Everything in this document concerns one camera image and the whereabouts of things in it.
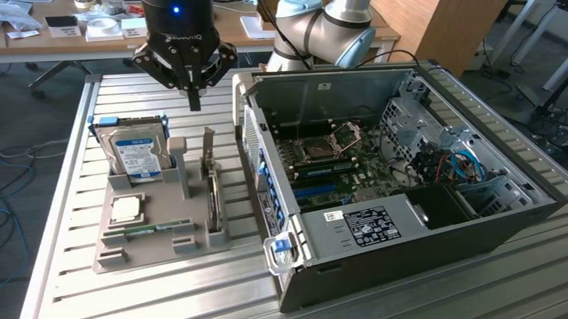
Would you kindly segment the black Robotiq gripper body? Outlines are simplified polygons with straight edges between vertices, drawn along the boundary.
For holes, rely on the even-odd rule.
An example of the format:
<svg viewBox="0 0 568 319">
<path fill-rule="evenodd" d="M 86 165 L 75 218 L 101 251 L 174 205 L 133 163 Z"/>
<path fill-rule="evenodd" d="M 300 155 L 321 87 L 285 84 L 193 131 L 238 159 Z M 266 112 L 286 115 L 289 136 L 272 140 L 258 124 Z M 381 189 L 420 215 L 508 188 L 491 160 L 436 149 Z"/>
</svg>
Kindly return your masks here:
<svg viewBox="0 0 568 319">
<path fill-rule="evenodd" d="M 183 64 L 194 66 L 195 42 L 221 41 L 214 26 L 212 1 L 143 1 L 147 24 L 147 41 L 153 47 L 175 46 Z M 203 68 L 214 63 L 209 59 Z"/>
</svg>

